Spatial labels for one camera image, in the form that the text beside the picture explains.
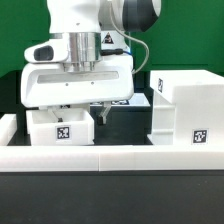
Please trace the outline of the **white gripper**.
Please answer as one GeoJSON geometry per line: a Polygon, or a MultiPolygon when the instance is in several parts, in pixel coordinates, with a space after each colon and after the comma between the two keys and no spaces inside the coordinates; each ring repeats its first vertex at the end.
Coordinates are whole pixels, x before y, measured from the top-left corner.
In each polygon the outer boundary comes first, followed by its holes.
{"type": "MultiPolygon", "coordinates": [[[[133,95],[133,58],[127,54],[103,56],[92,71],[69,73],[62,62],[36,62],[34,51],[40,46],[25,50],[28,64],[21,77],[21,102],[27,108],[69,104],[104,102],[97,117],[105,125],[112,103],[130,99],[133,95]]],[[[48,114],[63,122],[52,108],[48,114]]]]}

